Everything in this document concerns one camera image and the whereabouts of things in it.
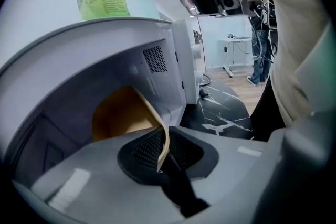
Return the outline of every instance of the person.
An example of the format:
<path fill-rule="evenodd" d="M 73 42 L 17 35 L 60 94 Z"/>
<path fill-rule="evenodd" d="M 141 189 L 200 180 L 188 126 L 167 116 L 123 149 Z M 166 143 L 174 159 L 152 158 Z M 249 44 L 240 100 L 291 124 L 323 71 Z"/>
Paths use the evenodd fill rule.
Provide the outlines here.
<path fill-rule="evenodd" d="M 267 141 L 271 133 L 290 127 L 311 113 L 307 97 L 296 76 L 327 26 L 321 0 L 275 0 L 278 52 L 270 79 L 251 115 L 254 137 Z"/>
<path fill-rule="evenodd" d="M 269 28 L 268 25 L 264 24 L 261 20 L 263 5 L 264 3 L 261 0 L 249 2 L 250 10 L 258 14 L 252 17 L 251 21 L 261 43 L 258 43 L 257 36 L 252 29 L 252 55 L 254 59 L 259 56 L 261 46 L 261 57 L 254 60 L 253 74 L 252 76 L 247 77 L 247 81 L 254 86 L 257 86 L 259 83 L 265 82 L 268 79 L 269 69 L 271 67 L 271 62 L 269 61 L 271 59 L 271 46 L 270 41 L 268 40 Z"/>

